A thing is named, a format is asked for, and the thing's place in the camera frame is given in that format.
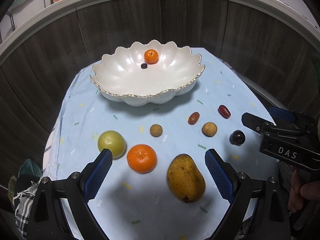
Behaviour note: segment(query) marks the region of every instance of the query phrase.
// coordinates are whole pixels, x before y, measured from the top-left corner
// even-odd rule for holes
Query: dark berry
[[[235,145],[242,145],[245,141],[245,135],[242,131],[236,130],[230,135],[230,143]]]

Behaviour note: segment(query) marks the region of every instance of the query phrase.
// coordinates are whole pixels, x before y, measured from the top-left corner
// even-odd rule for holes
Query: screw
[[[241,172],[238,172],[238,177],[241,179],[245,179],[247,177],[247,174],[241,171]]]
[[[48,177],[44,177],[44,178],[41,179],[41,182],[42,182],[43,184],[46,184],[48,181],[49,181],[49,178],[48,178]]]
[[[76,172],[71,174],[71,178],[76,179],[76,178],[79,177],[79,175],[80,175],[80,172],[76,171]]]
[[[269,177],[269,180],[272,182],[272,183],[276,183],[277,182],[277,179],[273,176]]]

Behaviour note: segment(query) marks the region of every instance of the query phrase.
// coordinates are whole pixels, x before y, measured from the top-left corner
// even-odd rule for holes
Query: white countertop
[[[0,45],[0,54],[13,42],[19,35],[25,32],[30,26],[34,25],[37,21],[48,16],[65,6],[76,4],[81,0],[62,0],[56,4],[48,6],[44,9],[43,0],[29,0],[25,4],[12,10],[16,31],[11,32],[10,19],[5,16],[0,23],[0,30],[3,43]],[[301,25],[307,28],[318,40],[320,40],[320,28],[316,23],[313,15],[303,0],[257,0],[269,6],[272,6],[285,14],[294,18]]]

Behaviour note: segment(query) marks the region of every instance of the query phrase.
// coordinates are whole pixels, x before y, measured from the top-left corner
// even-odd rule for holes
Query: red date
[[[200,117],[200,114],[198,112],[194,112],[192,115],[190,115],[190,117],[188,118],[188,123],[189,124],[195,124],[196,122],[198,122]]]
[[[228,108],[224,105],[219,106],[218,108],[218,112],[219,114],[222,115],[222,117],[224,117],[225,119],[228,119],[231,116],[230,111],[228,110]]]

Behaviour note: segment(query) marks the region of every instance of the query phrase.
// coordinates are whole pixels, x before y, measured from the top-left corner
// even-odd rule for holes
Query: blue gripper pad
[[[289,123],[293,123],[296,121],[296,116],[294,115],[294,113],[275,106],[269,108],[269,114],[274,118],[285,120]]]
[[[108,149],[102,150],[93,163],[88,163],[82,171],[83,198],[86,203],[94,199],[102,182],[112,165],[112,153]]]
[[[229,203],[232,204],[235,199],[235,189],[234,183],[227,175],[230,171],[227,170],[228,167],[226,167],[225,162],[214,149],[209,149],[205,152],[204,161],[222,198],[228,200]]]

